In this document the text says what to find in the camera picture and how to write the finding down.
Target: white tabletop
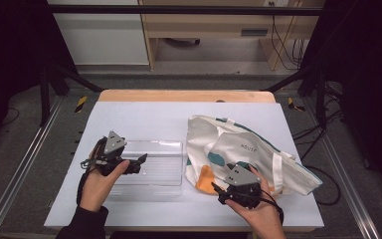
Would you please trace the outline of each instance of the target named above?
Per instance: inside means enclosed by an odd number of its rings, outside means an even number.
[[[60,229],[71,222],[84,172],[80,162],[103,136],[114,130],[126,140],[181,141],[185,146],[188,118],[193,115],[232,119],[297,156],[283,110],[276,103],[97,102],[45,226]],[[280,195],[277,202],[285,212],[285,230],[309,231],[324,226],[312,193]],[[133,201],[109,198],[104,206],[109,210],[106,230],[251,231],[247,222],[222,205],[217,196],[201,193],[185,176],[180,195]]]

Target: white tote bag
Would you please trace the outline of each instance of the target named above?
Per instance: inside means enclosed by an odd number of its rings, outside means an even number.
[[[186,177],[206,193],[216,192],[215,182],[226,189],[223,180],[228,163],[249,163],[268,181],[272,195],[293,191],[308,195],[322,184],[295,157],[275,148],[266,139],[231,119],[193,116],[188,120]]]

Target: black curtain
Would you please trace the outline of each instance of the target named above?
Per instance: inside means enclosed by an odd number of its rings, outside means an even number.
[[[78,73],[53,14],[25,4],[48,2],[0,0],[0,126],[10,98],[39,85],[45,65],[58,64]]]
[[[348,10],[352,4],[339,2],[326,3]],[[343,19],[344,24],[321,51],[322,44]],[[342,85],[342,109],[366,166],[382,173],[382,0],[359,0],[346,17],[320,17],[303,66],[314,61],[321,62],[320,69],[328,81]],[[314,83],[315,78],[306,78],[302,85]]]

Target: transparent plastic lid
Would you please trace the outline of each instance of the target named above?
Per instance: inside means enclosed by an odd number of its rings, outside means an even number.
[[[137,160],[145,153],[147,158],[139,173],[122,175],[116,181],[110,196],[180,195],[182,149],[179,141],[128,141],[122,158]]]

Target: person's right hand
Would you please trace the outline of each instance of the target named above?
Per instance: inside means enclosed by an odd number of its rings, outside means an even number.
[[[97,169],[90,172],[83,187],[82,201],[80,207],[98,212],[106,201],[116,180],[126,171],[129,166],[129,160],[120,163],[108,176],[103,176]]]
[[[251,172],[262,180],[260,185],[262,190],[269,193],[268,181],[252,167]],[[271,200],[265,193],[262,194],[262,197]],[[261,238],[286,238],[278,212],[275,207],[269,203],[261,201],[257,207],[248,209],[230,199],[225,202],[236,213],[241,215]]]

